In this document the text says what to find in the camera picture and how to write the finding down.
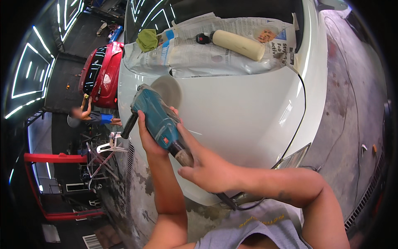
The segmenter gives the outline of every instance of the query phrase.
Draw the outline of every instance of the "gray t-shirt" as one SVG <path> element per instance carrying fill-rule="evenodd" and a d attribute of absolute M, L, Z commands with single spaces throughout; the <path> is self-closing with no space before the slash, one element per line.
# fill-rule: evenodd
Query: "gray t-shirt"
<path fill-rule="evenodd" d="M 246 203 L 246 208 L 253 203 Z M 299 208 L 266 199 L 260 205 L 245 211 L 231 211 L 221 224 L 208 232 L 195 245 L 195 249 L 236 249 L 249 235 L 261 233 L 279 248 L 312 247 L 301 237 Z"/>

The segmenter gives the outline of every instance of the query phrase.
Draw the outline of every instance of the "newspaper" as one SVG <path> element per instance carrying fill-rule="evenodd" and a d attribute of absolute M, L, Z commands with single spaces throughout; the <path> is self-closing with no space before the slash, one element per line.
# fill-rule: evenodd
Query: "newspaper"
<path fill-rule="evenodd" d="M 213 43 L 198 44 L 188 38 L 199 33 L 225 30 L 262 42 L 265 53 L 260 61 Z M 294 65 L 296 49 L 295 25 L 271 18 L 216 17 L 213 12 L 166 29 L 159 46 L 143 53 L 136 43 L 126 44 L 124 63 L 141 75 L 161 76 L 171 70 L 176 78 L 251 75 L 266 73 L 282 64 Z M 279 59 L 275 54 L 282 53 Z"/>

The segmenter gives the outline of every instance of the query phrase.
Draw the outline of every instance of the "forearm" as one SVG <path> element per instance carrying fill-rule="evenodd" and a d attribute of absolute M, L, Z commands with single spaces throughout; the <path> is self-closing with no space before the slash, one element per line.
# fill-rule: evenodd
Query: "forearm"
<path fill-rule="evenodd" d="M 317 172 L 308 169 L 248 169 L 236 172 L 240 190 L 279 200 L 298 208 L 312 203 L 327 186 Z"/>
<path fill-rule="evenodd" d="M 184 195 L 174 175 L 168 155 L 148 155 L 155 190 L 155 206 L 158 214 L 184 214 Z"/>
<path fill-rule="evenodd" d="M 80 108 L 83 110 L 85 105 L 86 105 L 86 98 L 83 97 L 82 105 L 80 106 Z"/>
<path fill-rule="evenodd" d="M 87 113 L 90 114 L 91 113 L 91 103 L 88 103 L 88 107 L 87 107 Z"/>

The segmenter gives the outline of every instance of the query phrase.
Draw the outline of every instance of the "red car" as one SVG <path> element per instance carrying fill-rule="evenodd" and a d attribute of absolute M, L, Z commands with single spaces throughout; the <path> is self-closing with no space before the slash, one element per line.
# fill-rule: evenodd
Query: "red car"
<path fill-rule="evenodd" d="M 117 81 L 124 44 L 112 42 L 95 49 L 80 76 L 79 91 L 93 97 L 97 107 L 117 109 Z"/>

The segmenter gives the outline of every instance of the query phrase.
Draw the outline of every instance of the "green cloth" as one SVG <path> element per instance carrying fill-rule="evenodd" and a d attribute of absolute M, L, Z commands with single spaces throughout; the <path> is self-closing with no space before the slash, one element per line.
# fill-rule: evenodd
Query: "green cloth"
<path fill-rule="evenodd" d="M 143 52 L 154 50 L 158 46 L 158 39 L 156 38 L 156 30 L 143 29 L 135 40 Z"/>

